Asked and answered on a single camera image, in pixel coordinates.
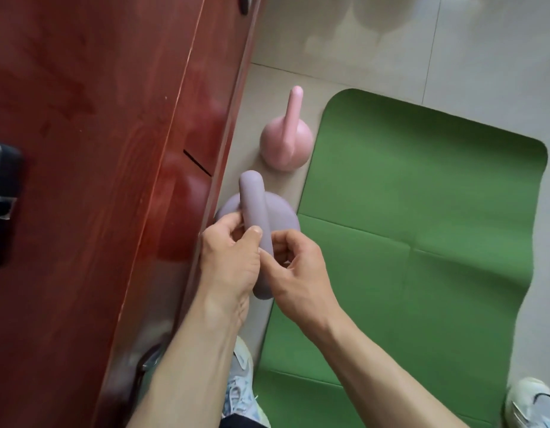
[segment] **sneaker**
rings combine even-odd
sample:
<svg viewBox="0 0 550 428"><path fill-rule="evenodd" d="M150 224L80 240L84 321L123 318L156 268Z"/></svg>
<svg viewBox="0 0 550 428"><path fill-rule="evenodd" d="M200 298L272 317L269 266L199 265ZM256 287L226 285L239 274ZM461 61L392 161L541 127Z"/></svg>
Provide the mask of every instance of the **sneaker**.
<svg viewBox="0 0 550 428"><path fill-rule="evenodd" d="M507 393L505 420L509 428L550 428L550 388L535 378L519 381Z"/></svg>
<svg viewBox="0 0 550 428"><path fill-rule="evenodd" d="M225 418L232 414L239 414L271 428L267 416L259 407L256 396L253 395L252 386L253 358L243 339L237 337L221 416Z"/></svg>

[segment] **forearm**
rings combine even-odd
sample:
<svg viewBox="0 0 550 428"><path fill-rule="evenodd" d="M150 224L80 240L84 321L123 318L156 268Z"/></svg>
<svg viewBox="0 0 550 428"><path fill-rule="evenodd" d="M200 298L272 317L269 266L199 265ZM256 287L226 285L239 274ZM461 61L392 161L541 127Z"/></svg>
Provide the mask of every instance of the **forearm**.
<svg viewBox="0 0 550 428"><path fill-rule="evenodd" d="M128 428L219 425L238 322L200 289Z"/></svg>
<svg viewBox="0 0 550 428"><path fill-rule="evenodd" d="M344 312L312 339L367 427L467 428Z"/></svg>

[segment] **white tile floor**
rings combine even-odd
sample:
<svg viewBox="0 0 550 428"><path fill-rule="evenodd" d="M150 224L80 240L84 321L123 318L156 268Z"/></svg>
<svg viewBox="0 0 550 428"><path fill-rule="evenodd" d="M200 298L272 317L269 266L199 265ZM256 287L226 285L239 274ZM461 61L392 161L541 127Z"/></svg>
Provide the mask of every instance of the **white tile floor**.
<svg viewBox="0 0 550 428"><path fill-rule="evenodd" d="M220 201L260 171L298 207L307 166L278 174L258 158L261 129L290 88L314 132L328 100L361 88L542 140L549 149L534 232L535 273L519 313L510 377L550 384L550 0L268 0ZM240 334L257 360L270 302L252 300Z"/></svg>

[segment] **black pants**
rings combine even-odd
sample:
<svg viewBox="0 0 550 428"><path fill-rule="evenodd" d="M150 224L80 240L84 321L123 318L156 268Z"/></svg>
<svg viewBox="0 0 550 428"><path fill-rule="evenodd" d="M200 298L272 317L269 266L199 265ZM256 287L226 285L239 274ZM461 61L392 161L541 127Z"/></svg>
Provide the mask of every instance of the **black pants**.
<svg viewBox="0 0 550 428"><path fill-rule="evenodd" d="M265 428L259 422L246 418L240 414L232 414L223 418L220 428Z"/></svg>

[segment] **kettlebell handle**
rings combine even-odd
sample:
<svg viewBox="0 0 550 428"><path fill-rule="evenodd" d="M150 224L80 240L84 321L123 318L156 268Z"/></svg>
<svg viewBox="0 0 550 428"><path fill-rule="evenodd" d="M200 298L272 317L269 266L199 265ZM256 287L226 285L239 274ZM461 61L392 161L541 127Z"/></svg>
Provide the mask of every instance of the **kettlebell handle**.
<svg viewBox="0 0 550 428"><path fill-rule="evenodd" d="M240 176L239 187L243 227L245 230L253 225L260 227L263 230L263 235L261 236L259 246L261 249L273 255L271 225L269 223L269 212L265 198L263 177L261 177L261 174L257 171L246 171ZM259 278L257 278L255 287L253 287L253 294L258 299L262 300L273 297L271 288L261 272L259 273Z"/></svg>

